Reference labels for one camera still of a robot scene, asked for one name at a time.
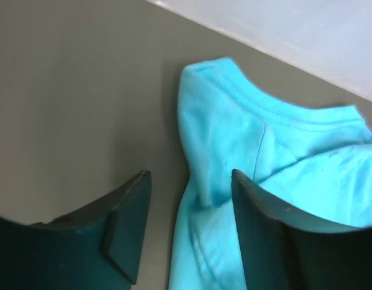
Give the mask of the cyan t shirt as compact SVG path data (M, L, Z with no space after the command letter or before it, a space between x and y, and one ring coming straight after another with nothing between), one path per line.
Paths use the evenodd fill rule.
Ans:
M372 225L372 132L355 106L286 103L221 58L183 69L178 125L190 178L175 224L170 289L246 287L234 169L313 215Z

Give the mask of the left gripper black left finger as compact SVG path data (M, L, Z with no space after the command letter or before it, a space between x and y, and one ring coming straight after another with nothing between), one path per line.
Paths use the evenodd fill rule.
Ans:
M44 224L0 217L0 289L130 289L137 282L151 173Z

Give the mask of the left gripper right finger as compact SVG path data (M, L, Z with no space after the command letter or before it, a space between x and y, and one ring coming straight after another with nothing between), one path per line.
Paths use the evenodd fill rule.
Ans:
M232 171L248 289L372 289L372 226L317 217Z

